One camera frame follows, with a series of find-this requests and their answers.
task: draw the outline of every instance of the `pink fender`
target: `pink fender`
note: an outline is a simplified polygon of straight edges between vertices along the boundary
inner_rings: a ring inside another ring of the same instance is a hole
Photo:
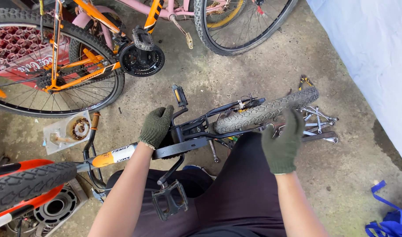
[[[96,6],[96,8],[101,13],[107,12],[107,13],[112,13],[116,16],[119,16],[114,10],[112,10],[108,7]],[[77,17],[75,17],[75,19],[72,21],[72,24],[74,24],[80,28],[84,28],[90,20],[91,20],[91,18],[86,13],[81,12],[80,14],[77,15]],[[103,30],[103,35],[104,35],[104,39],[106,40],[107,46],[111,50],[113,50],[112,38],[110,37],[109,30],[103,24],[101,25],[101,28]]]

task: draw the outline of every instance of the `blue bag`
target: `blue bag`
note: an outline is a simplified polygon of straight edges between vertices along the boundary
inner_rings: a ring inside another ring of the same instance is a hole
[[[371,222],[369,225],[366,225],[365,232],[368,234],[369,237],[402,237],[402,209],[375,194],[375,192],[380,190],[385,185],[386,183],[383,180],[377,185],[373,186],[371,188],[372,195],[378,201],[395,208],[397,211],[388,212],[387,215],[384,217],[383,222],[380,223],[381,227],[378,226],[376,222]],[[374,235],[371,232],[371,229],[373,229],[377,235]]]

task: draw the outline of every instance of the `leg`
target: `leg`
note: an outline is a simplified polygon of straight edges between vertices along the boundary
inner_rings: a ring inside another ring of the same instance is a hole
[[[107,188],[113,187],[114,183],[119,179],[123,170],[114,173],[107,182]],[[166,173],[161,170],[149,170],[147,182],[145,184],[145,192],[142,201],[141,212],[135,227],[133,237],[142,236],[173,236],[183,237],[200,230],[198,213],[194,205],[193,197],[203,194],[213,180],[202,170],[180,170],[175,171],[167,179],[171,184],[176,179],[183,185],[185,193],[188,196],[188,211],[180,211],[176,215],[172,215],[165,222],[161,221],[157,216],[152,204],[151,192],[160,189],[157,180]],[[173,193],[174,197],[180,197],[178,192]],[[167,206],[166,200],[160,200],[160,206],[164,210]]]
[[[263,236],[286,236],[277,195],[261,148],[261,134],[249,132],[236,142],[210,188],[195,198],[202,228],[243,226]]]

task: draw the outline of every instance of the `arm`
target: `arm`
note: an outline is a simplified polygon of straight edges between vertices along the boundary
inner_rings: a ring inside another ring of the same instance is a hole
[[[173,110],[169,105],[146,116],[138,145],[101,206],[89,237],[132,236],[141,211],[151,156],[167,134]]]
[[[267,128],[261,137],[261,145],[270,167],[276,176],[279,205],[288,237],[328,236],[315,215],[296,176],[294,164],[304,119],[296,110],[284,110],[286,127],[281,136],[274,138],[273,129]]]
[[[138,143],[109,197],[98,211],[89,237],[132,236],[141,211],[153,151],[143,142]]]
[[[312,210],[296,172],[276,175],[280,210],[288,237],[328,236]]]

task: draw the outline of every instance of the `green glove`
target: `green glove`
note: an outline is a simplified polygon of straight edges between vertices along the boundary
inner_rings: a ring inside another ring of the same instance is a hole
[[[275,175],[287,174],[296,170],[294,160],[301,146],[304,131],[302,115],[292,109],[283,110],[286,126],[281,136],[273,138],[273,129],[268,127],[261,136],[261,145],[266,155],[270,171]]]
[[[138,141],[147,144],[147,146],[153,149],[157,149],[170,127],[173,110],[173,105],[168,105],[166,108],[160,107],[151,111],[145,117]]]

